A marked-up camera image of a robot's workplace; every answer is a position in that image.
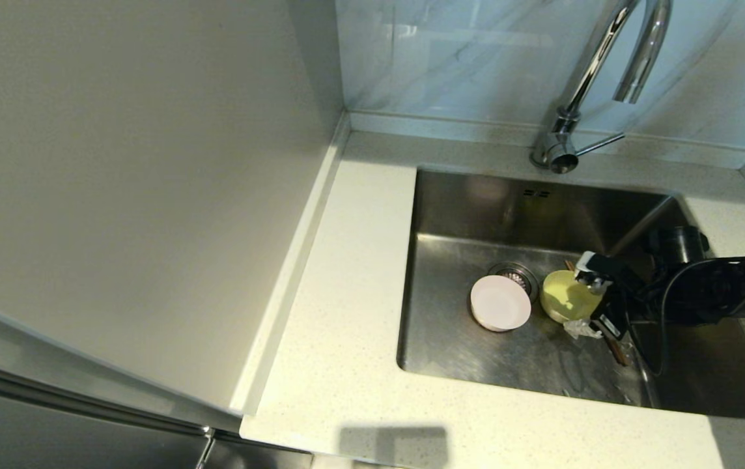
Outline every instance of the white wall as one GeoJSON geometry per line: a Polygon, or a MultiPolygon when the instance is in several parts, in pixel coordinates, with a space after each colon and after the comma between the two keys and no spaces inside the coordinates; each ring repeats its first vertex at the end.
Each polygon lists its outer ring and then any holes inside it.
{"type": "Polygon", "coordinates": [[[0,2],[0,315],[227,407],[340,90],[333,0],[0,2]]]}
{"type": "MultiPolygon", "coordinates": [[[[541,124],[614,0],[336,0],[346,106],[541,124]]],[[[581,111],[581,130],[745,147],[745,0],[673,0],[637,104],[611,100],[643,3],[581,111]]]]}

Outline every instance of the white bowl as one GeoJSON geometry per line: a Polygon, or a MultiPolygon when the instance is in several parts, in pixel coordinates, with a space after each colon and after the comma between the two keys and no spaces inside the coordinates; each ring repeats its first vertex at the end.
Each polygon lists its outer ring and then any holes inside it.
{"type": "Polygon", "coordinates": [[[522,286],[503,276],[485,276],[471,288],[471,313],[494,332],[506,332],[526,324],[531,303],[522,286]]]}

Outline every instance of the stainless steel sink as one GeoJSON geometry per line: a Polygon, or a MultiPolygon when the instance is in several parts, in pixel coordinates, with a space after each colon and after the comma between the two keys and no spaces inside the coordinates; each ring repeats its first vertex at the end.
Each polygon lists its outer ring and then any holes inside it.
{"type": "MultiPolygon", "coordinates": [[[[512,332],[480,327],[471,285],[492,267],[524,265],[540,283],[584,250],[649,276],[641,235],[683,225],[670,195],[420,171],[408,256],[399,366],[405,371],[608,403],[745,418],[745,330],[736,320],[669,327],[670,362],[653,378],[629,339],[617,365],[602,339],[571,338],[535,300],[512,332]]],[[[655,327],[638,338],[655,356],[655,327]]]]}

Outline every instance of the marble backsplash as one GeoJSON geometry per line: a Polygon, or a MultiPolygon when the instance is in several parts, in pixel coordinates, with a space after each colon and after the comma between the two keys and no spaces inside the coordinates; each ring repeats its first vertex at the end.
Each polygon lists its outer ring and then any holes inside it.
{"type": "MultiPolygon", "coordinates": [[[[674,0],[637,104],[611,100],[640,29],[632,15],[579,130],[745,148],[745,0],[674,0]]],[[[542,124],[613,0],[336,0],[354,111],[542,124]]]]}

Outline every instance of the faucet spout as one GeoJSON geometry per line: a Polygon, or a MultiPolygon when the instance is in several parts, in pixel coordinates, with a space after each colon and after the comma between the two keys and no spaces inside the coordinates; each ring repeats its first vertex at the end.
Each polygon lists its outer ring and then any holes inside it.
{"type": "MultiPolygon", "coordinates": [[[[616,8],[610,13],[604,33],[596,43],[589,63],[581,70],[578,83],[571,88],[569,101],[557,109],[557,119],[552,125],[551,132],[540,136],[536,148],[529,157],[535,166],[550,169],[555,173],[566,173],[578,164],[578,157],[583,153],[575,151],[570,137],[578,125],[578,120],[581,119],[581,104],[592,88],[595,78],[598,77],[614,42],[619,38],[619,33],[640,1],[619,0],[616,8]]],[[[628,66],[625,68],[625,74],[613,96],[613,99],[623,103],[635,104],[638,100],[656,62],[656,57],[659,56],[659,50],[662,48],[670,22],[673,0],[644,1],[645,14],[641,33],[628,66]]],[[[604,140],[594,147],[600,148],[615,140],[604,140]]]]}

